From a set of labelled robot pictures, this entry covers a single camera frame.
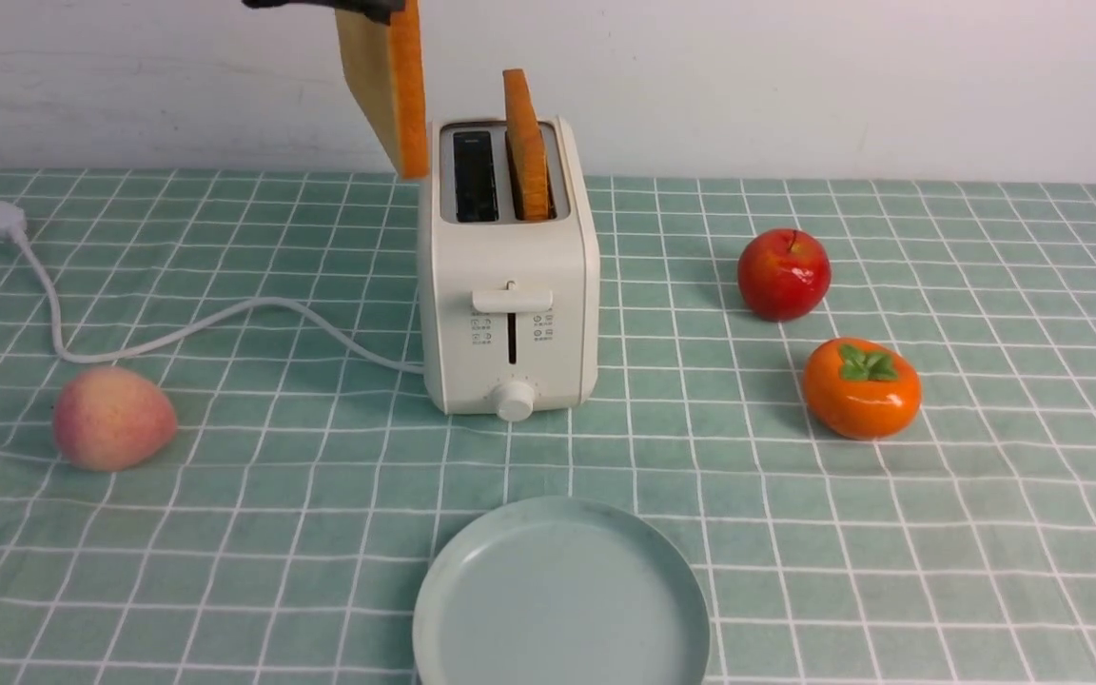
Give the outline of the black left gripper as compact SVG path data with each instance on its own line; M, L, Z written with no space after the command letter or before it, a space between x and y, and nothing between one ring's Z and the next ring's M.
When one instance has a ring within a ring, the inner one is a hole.
M249 9L277 9L283 5L318 5L369 19L378 25L390 25L395 14L404 12L407 3L403 0L243 0L241 4Z

